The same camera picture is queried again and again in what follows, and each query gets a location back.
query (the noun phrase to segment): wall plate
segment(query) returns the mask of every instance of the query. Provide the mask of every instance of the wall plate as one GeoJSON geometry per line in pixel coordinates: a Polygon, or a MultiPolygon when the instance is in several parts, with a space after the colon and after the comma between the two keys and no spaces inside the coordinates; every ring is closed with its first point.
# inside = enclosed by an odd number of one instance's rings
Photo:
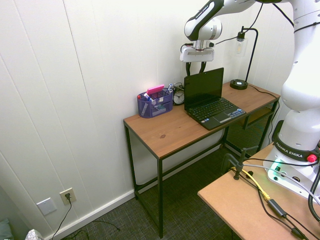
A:
{"type": "Polygon", "coordinates": [[[52,201],[51,197],[49,197],[46,200],[43,200],[41,202],[38,202],[36,205],[41,210],[41,212],[44,216],[57,210],[57,207],[56,207],[54,201],[52,201]]]}
{"type": "Polygon", "coordinates": [[[70,203],[69,203],[69,200],[68,200],[68,199],[66,198],[66,196],[65,196],[66,194],[70,194],[70,201],[71,201],[71,202],[74,202],[74,201],[77,200],[77,199],[76,199],[75,192],[74,192],[74,190],[73,190],[72,187],[71,187],[71,188],[69,188],[69,189],[67,189],[67,190],[65,190],[65,191],[60,192],[60,196],[61,196],[61,199],[62,199],[64,205],[70,204],[70,203]]]}

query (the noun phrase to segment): marker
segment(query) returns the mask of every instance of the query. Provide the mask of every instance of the marker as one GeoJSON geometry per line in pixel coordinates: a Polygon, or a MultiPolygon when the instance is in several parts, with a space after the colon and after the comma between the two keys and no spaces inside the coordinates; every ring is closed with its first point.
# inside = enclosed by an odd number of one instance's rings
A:
{"type": "Polygon", "coordinates": [[[170,90],[173,88],[173,86],[174,86],[174,85],[173,85],[172,83],[170,83],[169,86],[168,86],[167,91],[170,91],[170,90]]]}
{"type": "Polygon", "coordinates": [[[141,112],[141,115],[142,115],[142,116],[145,115],[145,112],[146,112],[146,110],[147,110],[147,107],[148,107],[148,103],[146,102],[146,103],[144,104],[144,107],[143,107],[142,112],[141,112]]]}
{"type": "Polygon", "coordinates": [[[148,101],[151,101],[152,105],[155,105],[157,102],[153,100],[147,93],[143,94],[148,101]]]}

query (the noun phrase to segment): pen holder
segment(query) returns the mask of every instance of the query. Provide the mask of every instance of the pen holder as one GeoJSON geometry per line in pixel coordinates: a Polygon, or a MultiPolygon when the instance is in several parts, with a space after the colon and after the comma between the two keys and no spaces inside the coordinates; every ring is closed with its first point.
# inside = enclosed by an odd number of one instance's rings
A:
{"type": "Polygon", "coordinates": [[[140,99],[137,97],[138,113],[140,117],[150,119],[172,110],[173,94],[167,92],[167,88],[151,94],[150,97],[152,101],[148,100],[144,94],[145,92],[138,95],[140,96],[140,99]]]}

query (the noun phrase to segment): laptop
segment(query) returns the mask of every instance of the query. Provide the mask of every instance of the laptop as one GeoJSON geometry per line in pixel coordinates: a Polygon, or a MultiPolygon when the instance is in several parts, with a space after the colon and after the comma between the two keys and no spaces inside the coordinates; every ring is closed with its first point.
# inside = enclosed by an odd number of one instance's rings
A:
{"type": "Polygon", "coordinates": [[[184,78],[184,110],[208,130],[246,112],[222,97],[224,68],[184,78]]]}

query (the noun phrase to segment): red button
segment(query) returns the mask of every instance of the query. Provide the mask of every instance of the red button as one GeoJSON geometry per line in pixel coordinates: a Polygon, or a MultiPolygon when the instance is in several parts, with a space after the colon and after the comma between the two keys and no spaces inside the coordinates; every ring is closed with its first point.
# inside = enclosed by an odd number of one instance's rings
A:
{"type": "Polygon", "coordinates": [[[314,163],[317,160],[317,156],[314,154],[310,154],[306,159],[308,162],[314,163]]]}

